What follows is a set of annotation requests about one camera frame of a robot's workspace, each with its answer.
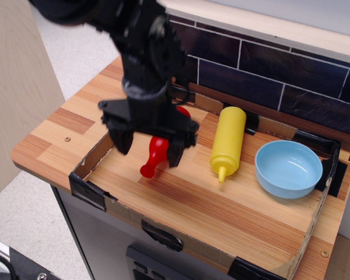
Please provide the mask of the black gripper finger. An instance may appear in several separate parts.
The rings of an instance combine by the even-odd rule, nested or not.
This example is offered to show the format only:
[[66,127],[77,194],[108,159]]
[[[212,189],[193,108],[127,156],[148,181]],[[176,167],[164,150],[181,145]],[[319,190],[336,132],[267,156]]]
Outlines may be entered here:
[[182,138],[176,137],[169,142],[169,147],[167,150],[167,159],[169,161],[170,167],[177,167],[179,165],[185,148],[185,142]]
[[114,127],[109,128],[108,131],[118,151],[126,155],[132,146],[134,128],[132,126]]

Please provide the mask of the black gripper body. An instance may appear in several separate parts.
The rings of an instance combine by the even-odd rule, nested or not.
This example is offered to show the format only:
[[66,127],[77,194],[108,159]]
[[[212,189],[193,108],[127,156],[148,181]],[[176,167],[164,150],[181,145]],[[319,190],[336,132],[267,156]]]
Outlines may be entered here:
[[185,147],[197,143],[199,124],[176,109],[164,85],[159,90],[145,90],[133,84],[123,84],[126,99],[102,100],[102,123],[107,128],[132,126],[134,132],[166,138],[182,138]]

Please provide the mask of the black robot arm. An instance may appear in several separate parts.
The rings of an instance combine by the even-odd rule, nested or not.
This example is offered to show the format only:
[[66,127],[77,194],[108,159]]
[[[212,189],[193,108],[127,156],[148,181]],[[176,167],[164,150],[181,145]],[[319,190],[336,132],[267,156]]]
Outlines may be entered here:
[[172,79],[186,52],[157,1],[33,1],[42,16],[59,25],[88,24],[110,35],[121,55],[125,99],[98,104],[116,148],[127,154],[135,132],[167,139],[167,159],[176,167],[197,142],[197,122],[172,101]]

